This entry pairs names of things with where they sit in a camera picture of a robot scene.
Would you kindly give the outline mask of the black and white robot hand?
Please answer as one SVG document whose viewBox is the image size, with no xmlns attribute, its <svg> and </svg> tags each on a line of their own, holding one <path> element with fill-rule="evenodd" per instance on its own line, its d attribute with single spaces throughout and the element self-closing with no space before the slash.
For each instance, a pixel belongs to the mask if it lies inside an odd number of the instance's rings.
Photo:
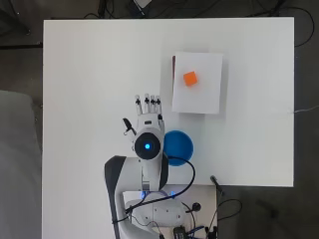
<svg viewBox="0 0 319 239">
<path fill-rule="evenodd" d="M 131 122 L 123 118 L 125 127 L 124 135 L 134 139 L 139 132 L 144 129 L 157 129 L 164 134 L 164 121 L 162 118 L 161 99 L 160 96 L 145 94 L 145 98 L 141 100 L 139 95 L 135 96 L 135 105 L 137 109 L 138 122 L 137 127 L 133 128 Z"/>
</svg>

